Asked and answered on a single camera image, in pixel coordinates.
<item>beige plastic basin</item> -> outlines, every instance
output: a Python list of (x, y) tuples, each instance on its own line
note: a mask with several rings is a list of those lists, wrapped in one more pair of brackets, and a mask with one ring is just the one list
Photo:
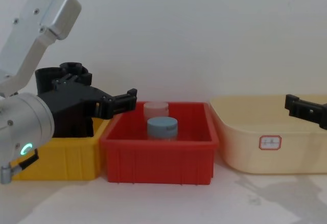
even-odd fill
[[(327, 95), (297, 96), (327, 103)], [(210, 104), (229, 166), (256, 174), (327, 173), (327, 131), (290, 117), (285, 95), (222, 96)]]

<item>plastic jar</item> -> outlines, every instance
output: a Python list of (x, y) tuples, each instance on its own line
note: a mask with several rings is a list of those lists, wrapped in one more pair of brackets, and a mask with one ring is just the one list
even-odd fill
[(146, 121), (154, 117), (166, 117), (169, 116), (169, 105), (165, 102), (144, 103), (143, 111)]
[(148, 120), (148, 139), (176, 140), (178, 121), (171, 117), (155, 117)]

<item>white wall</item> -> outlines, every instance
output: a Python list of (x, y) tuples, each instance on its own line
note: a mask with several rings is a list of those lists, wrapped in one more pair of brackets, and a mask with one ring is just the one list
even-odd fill
[[(25, 1), (0, 0), (0, 47)], [(79, 1), (39, 67), (82, 62), (94, 86), (139, 99), (327, 92), (327, 0)]]

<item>white table surface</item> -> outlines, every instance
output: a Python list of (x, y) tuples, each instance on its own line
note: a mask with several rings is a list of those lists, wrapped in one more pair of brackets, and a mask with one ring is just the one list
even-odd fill
[(219, 158), (208, 186), (13, 182), (0, 224), (326, 224), (327, 176), (251, 176)]

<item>yellow plastic bin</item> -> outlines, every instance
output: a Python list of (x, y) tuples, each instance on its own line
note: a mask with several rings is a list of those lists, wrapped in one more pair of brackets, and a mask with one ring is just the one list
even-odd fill
[[(39, 160), (14, 177), (14, 180), (93, 180), (101, 172), (103, 158), (99, 138), (109, 120), (93, 119), (94, 136), (88, 138), (53, 138), (38, 149)], [(12, 162), (18, 162), (32, 153)]]
[[(327, 103), (327, 95), (298, 96)], [(327, 173), (327, 131), (290, 117), (285, 95), (223, 96), (210, 104), (229, 166), (255, 174)]]

